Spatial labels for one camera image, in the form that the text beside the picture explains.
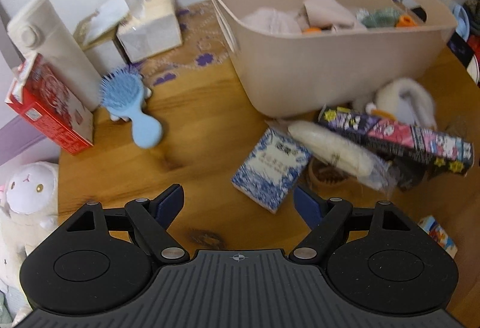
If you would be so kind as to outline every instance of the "blue patterned box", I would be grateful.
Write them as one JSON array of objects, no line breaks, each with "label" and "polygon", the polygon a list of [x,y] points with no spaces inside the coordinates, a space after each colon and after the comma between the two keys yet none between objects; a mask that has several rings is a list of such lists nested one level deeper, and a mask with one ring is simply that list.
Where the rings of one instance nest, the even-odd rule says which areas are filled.
[{"label": "blue patterned box", "polygon": [[275,213],[310,160],[308,149],[268,128],[232,178],[233,185]]}]

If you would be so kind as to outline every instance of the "white stuffed toy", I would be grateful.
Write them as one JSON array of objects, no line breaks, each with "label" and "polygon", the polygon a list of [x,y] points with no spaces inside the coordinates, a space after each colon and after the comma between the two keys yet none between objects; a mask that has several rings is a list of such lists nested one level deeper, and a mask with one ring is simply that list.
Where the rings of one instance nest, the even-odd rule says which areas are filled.
[{"label": "white stuffed toy", "polygon": [[7,257],[3,261],[6,267],[0,265],[0,275],[6,276],[9,286],[21,289],[23,260],[57,227],[58,165],[40,161],[22,166],[6,183],[1,204],[0,227]]}]

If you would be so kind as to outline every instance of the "white thermos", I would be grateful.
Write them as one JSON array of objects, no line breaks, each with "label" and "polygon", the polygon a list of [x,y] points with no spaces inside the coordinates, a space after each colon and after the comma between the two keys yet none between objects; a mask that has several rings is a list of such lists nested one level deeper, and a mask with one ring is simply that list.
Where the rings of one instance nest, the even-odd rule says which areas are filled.
[{"label": "white thermos", "polygon": [[50,61],[54,74],[93,111],[100,104],[101,76],[80,49],[49,0],[32,0],[7,26],[8,35],[26,57],[32,52]]}]

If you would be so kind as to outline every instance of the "green object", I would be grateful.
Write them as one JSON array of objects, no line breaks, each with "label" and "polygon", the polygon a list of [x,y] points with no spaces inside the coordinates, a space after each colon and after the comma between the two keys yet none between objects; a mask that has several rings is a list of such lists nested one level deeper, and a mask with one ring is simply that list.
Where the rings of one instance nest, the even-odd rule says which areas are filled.
[{"label": "green object", "polygon": [[361,21],[365,27],[372,28],[394,28],[402,14],[392,7],[375,10]]}]

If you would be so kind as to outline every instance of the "hairbrush bristles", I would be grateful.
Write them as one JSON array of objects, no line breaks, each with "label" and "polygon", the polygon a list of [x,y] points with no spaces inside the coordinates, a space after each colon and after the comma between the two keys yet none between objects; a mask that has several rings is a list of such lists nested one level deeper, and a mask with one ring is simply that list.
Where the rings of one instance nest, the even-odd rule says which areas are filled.
[{"label": "hairbrush bristles", "polygon": [[140,74],[130,65],[104,76],[100,84],[102,106],[121,110],[143,91]]}]

